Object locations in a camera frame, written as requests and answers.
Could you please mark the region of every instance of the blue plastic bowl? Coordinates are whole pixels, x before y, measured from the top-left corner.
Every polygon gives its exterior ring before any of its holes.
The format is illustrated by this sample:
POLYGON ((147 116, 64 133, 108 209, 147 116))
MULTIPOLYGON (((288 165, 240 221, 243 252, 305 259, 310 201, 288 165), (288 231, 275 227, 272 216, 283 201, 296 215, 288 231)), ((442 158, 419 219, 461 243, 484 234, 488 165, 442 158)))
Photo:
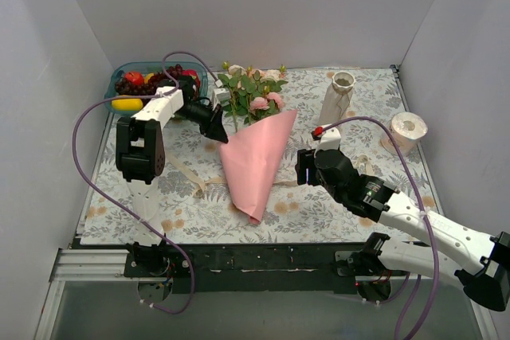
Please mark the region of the blue plastic bowl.
MULTIPOLYGON (((174 67, 176 64, 182 65, 183 70, 187 69, 193 69, 197 74, 198 78, 200 79, 200 97, 207 97, 207 70, 199 63, 194 63, 192 61, 167 61, 165 66, 166 68, 172 66, 174 67)), ((127 63, 119 68, 117 68, 114 73, 112 74, 112 77, 110 79, 110 84, 108 85, 108 90, 106 93, 104 93, 104 98, 109 99, 110 97, 118 96, 119 94, 115 91, 115 84, 117 81, 119 81, 124 73, 126 72, 140 72, 144 76, 148 75, 149 73, 157 73, 161 72, 161 61, 145 61, 145 62, 139 62, 139 63, 127 63)), ((136 113, 136 111, 119 111, 112 107, 111 103, 106 103, 106 108, 111 113, 116 113, 117 115, 125 115, 127 117, 131 117, 136 113)))

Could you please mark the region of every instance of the leaf pattern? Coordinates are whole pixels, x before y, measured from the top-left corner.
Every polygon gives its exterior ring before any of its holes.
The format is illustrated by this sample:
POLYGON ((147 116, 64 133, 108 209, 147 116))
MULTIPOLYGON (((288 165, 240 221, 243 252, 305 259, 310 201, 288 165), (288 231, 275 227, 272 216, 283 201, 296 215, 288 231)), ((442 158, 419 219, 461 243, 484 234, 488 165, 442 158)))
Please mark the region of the leaf pattern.
MULTIPOLYGON (((278 170, 277 178, 295 179, 294 166, 299 149, 313 148, 310 132, 316 121, 330 79, 327 74, 338 68, 290 70, 282 85, 281 95, 285 109, 298 111, 294 128, 278 170)), ((404 111, 397 84, 390 69, 350 69, 356 77, 356 86, 347 110, 349 116, 368 115, 388 124, 391 117, 404 111)), ((108 141, 102 154, 96 184, 127 206, 131 196, 122 174, 115 165, 116 120, 113 120, 108 141)), ((233 118, 225 117, 229 134, 235 132, 233 118)), ((242 126, 243 119, 237 119, 242 126)), ((367 155, 375 175, 396 184, 404 193, 413 195, 410 183, 398 158, 388 153, 379 143, 383 133, 379 127, 364 121, 341 126, 341 149, 354 162, 361 154, 367 155)), ((223 175, 217 143, 200 135, 198 126, 182 120, 171 120, 163 129, 165 150, 189 166, 200 178, 207 180, 223 175)), ((422 196, 432 196, 429 179, 418 150, 407 157, 422 196)), ((251 225, 244 213, 237 210, 230 199, 227 185, 211 184, 202 198, 193 197, 196 185, 167 163, 158 180, 159 214, 165 221, 167 236, 177 243, 300 243, 332 241, 364 241, 378 231, 400 240, 409 236, 398 230, 349 213, 336 204, 321 187, 274 186, 263 220, 251 225)), ((133 241, 137 223, 100 195, 93 194, 93 211, 84 227, 82 244, 124 244, 133 241)))

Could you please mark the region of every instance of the paper cone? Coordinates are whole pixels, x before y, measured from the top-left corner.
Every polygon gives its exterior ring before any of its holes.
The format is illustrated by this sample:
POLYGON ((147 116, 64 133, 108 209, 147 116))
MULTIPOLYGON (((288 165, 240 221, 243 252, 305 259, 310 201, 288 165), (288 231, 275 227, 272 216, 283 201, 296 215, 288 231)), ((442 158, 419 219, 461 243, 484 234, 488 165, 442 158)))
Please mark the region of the paper cone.
POLYGON ((296 114, 272 115, 219 147, 232 202, 252 223, 261 223, 296 114))

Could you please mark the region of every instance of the wall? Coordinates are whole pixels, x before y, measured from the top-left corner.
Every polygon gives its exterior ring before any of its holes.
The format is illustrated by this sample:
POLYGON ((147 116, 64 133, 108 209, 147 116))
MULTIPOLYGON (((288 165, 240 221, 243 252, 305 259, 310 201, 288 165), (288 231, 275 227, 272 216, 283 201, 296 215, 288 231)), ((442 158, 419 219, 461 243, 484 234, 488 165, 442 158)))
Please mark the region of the wall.
POLYGON ((189 49, 259 67, 401 63, 433 0, 77 0, 113 66, 189 49))
POLYGON ((402 63, 445 213, 493 234, 510 231, 509 58, 510 0, 435 0, 402 63))
MULTIPOLYGON (((78 114, 112 67, 75 0, 0 0, 0 338, 32 338, 86 187, 71 159, 78 114)), ((80 130, 92 170, 104 110, 80 130)))

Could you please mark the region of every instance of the robotic arm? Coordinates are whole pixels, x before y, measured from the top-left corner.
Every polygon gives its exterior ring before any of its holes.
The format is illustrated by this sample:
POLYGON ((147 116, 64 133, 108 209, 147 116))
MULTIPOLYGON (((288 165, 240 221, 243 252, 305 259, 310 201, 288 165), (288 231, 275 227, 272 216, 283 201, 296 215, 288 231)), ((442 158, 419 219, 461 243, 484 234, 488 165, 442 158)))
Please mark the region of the robotic arm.
MULTIPOLYGON (((222 106, 203 105, 193 100, 194 81, 180 76, 181 88, 168 96, 152 99, 132 117, 117 122, 116 166, 122 172, 133 198, 133 207, 140 217, 163 234, 157 198, 158 176, 165 167, 165 149, 162 129, 168 120, 177 115, 194 121, 200 133, 209 139, 227 143, 222 124, 222 106)), ((157 89, 164 95, 172 86, 157 89)), ((135 241, 142 246, 158 244, 161 239, 144 225, 139 225, 135 241)))
MULTIPOLYGON (((351 213, 395 227, 430 244, 419 208, 404 193, 381 178, 359 174, 340 150, 338 129, 325 131, 316 150, 299 150, 298 184, 321 185, 351 213)), ((510 234, 499 236, 469 229, 435 212, 427 213, 437 240, 441 279, 462 287, 476 303, 504 311, 510 298, 510 234)), ((385 269, 432 276, 430 248, 404 244, 388 235, 374 233, 353 267, 372 272, 385 269)))

